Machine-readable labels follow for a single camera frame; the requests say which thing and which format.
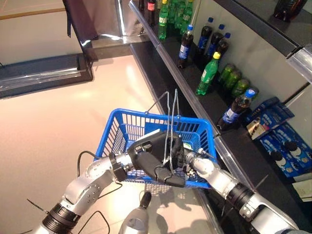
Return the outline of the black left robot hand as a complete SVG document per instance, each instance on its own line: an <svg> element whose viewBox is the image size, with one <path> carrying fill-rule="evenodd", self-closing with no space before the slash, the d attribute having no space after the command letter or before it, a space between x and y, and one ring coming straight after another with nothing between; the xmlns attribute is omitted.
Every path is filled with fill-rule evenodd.
<svg viewBox="0 0 312 234"><path fill-rule="evenodd" d="M172 167L170 148L174 134L168 135L160 129L154 130L137 139L127 153L136 170L143 170L158 183L183 188L186 184L185 178L176 175Z"/></svg>

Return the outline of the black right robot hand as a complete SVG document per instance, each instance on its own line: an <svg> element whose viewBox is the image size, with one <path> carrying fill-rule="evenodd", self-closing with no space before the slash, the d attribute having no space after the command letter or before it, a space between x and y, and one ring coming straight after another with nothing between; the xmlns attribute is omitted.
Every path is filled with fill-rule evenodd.
<svg viewBox="0 0 312 234"><path fill-rule="evenodd" d="M173 144L170 148L172 167L175 170L176 168L182 168L185 164L185 155L184 155L184 146L182 138L174 134L172 137Z"/></svg>

